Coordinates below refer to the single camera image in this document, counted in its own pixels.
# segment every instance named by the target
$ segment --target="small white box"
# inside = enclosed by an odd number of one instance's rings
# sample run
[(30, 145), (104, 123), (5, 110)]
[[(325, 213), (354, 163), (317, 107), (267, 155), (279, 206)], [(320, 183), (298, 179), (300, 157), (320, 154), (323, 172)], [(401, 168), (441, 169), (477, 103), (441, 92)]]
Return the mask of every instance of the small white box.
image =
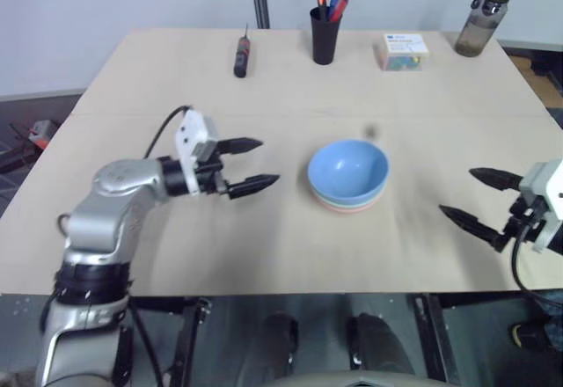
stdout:
[(383, 70), (420, 69), (430, 56), (419, 33), (386, 33), (380, 51)]

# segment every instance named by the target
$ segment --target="black screwdriver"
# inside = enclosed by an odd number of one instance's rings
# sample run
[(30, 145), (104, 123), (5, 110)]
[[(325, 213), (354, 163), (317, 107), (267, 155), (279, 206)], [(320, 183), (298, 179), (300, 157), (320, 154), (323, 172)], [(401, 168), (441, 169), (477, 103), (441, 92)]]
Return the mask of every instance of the black screwdriver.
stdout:
[(250, 40), (246, 36), (248, 24), (246, 24), (245, 36), (240, 37), (237, 45), (237, 55), (235, 56), (235, 76), (245, 77), (246, 66), (248, 65), (248, 55), (250, 54)]

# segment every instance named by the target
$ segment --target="table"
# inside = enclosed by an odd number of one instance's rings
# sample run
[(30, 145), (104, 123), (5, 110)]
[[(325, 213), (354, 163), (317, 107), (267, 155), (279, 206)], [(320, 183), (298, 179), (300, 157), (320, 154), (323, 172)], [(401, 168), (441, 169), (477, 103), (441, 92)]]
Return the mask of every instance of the table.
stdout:
[[(226, 157), (237, 181), (280, 173), (236, 201), (178, 198), (145, 222), (133, 293), (196, 296), (307, 292), (516, 289), (509, 254), (459, 230), (438, 204), (501, 229), (515, 193), (469, 175), (476, 166), (517, 173), (560, 157), (563, 132), (494, 41), (474, 59), (439, 33), (423, 33), (427, 69), (387, 73), (381, 32), (342, 31), (334, 63), (310, 59), (305, 31), (253, 31), (246, 79), (232, 75), (238, 32), (154, 29), (131, 33), (59, 129), (0, 220), (0, 291), (46, 294), (63, 240), (54, 219), (89, 192), (101, 166), (141, 157), (162, 119), (191, 104), (221, 136), (265, 145)], [(171, 125), (154, 156), (173, 153)], [(381, 200), (357, 215), (317, 204), (305, 169), (315, 150), (370, 139), (389, 156)], [(563, 259), (522, 249), (530, 288), (563, 285)]]

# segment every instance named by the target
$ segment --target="water bottle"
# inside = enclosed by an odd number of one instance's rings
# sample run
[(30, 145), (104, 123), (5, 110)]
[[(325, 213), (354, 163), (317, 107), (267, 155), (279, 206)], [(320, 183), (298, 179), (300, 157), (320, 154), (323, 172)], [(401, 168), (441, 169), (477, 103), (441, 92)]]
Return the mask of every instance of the water bottle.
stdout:
[(480, 55), (508, 10), (508, 0), (473, 0), (472, 11), (455, 49), (466, 57)]

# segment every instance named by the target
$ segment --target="pen holder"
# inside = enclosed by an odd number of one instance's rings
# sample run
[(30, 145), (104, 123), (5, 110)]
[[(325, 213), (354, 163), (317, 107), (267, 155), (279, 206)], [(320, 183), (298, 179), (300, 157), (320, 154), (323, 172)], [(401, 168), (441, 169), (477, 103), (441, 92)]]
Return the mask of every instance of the pen holder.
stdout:
[(342, 16), (336, 22), (325, 22), (320, 20), (318, 7), (311, 9), (309, 14), (313, 32), (313, 61), (317, 64), (330, 64), (333, 62)]

